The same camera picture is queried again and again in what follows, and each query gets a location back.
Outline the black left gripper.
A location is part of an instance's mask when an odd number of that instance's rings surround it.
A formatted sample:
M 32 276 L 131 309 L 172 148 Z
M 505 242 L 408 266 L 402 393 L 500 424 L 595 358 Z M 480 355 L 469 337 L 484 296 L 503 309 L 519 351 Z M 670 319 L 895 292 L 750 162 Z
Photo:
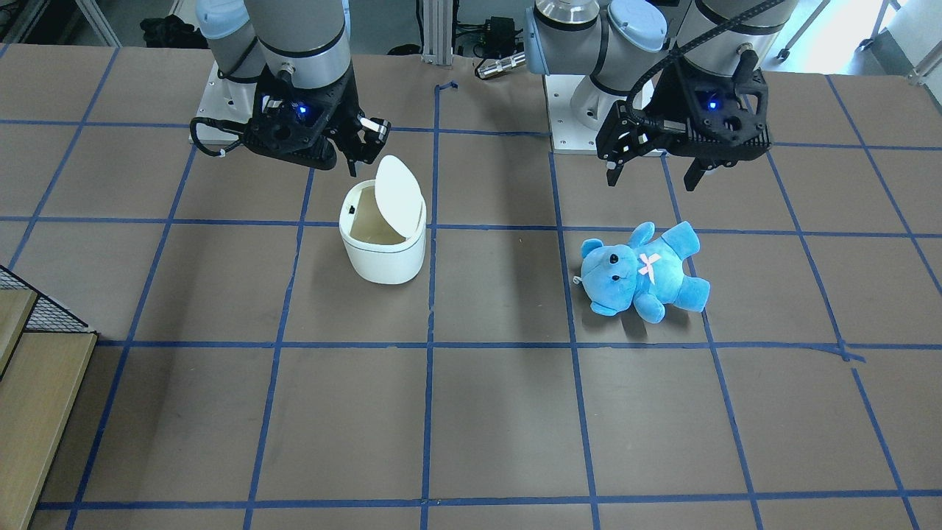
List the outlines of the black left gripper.
M 606 162 L 606 181 L 615 186 L 634 158 L 665 151 L 694 158 L 684 175 L 695 191 L 726 163 L 756 160 L 773 145 L 768 127 L 768 85 L 758 56 L 746 49 L 730 75 L 710 74 L 677 58 L 659 75 L 643 110 L 615 102 L 596 135 L 596 153 Z

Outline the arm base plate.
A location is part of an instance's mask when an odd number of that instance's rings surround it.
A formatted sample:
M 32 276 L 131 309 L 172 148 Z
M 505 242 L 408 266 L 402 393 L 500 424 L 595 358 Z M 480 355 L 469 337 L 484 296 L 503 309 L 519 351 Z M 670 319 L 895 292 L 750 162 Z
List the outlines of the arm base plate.
M 219 78 L 218 64 L 213 63 L 208 75 L 202 99 L 197 107 L 196 117 L 247 123 L 252 117 L 255 104 L 255 82 L 239 83 Z M 208 149 L 219 149 L 231 144 L 238 137 L 231 133 L 215 130 L 214 127 L 199 124 L 199 140 Z
M 620 97 L 603 93 L 586 75 L 545 75 L 544 82 L 553 151 L 596 155 L 596 137 Z

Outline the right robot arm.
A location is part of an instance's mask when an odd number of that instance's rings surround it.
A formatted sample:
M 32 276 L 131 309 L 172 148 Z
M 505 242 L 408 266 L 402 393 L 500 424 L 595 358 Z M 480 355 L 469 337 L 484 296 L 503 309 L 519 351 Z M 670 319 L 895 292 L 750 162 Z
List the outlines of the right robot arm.
M 191 141 L 222 158 L 239 146 L 257 155 L 351 177 L 386 146 L 390 123 L 358 100 L 340 1 L 199 1 L 199 30 L 216 77 L 252 89 L 245 121 L 192 118 Z

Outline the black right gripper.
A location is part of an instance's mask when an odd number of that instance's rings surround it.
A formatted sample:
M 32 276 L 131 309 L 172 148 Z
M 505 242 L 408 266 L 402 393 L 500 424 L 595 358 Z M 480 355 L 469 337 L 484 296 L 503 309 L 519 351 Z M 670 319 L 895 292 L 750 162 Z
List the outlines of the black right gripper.
M 390 129 L 390 121 L 362 114 L 353 67 L 321 88 L 290 87 L 264 69 L 241 141 L 252 153 L 316 170 L 332 170 L 342 153 L 357 177 L 386 147 Z

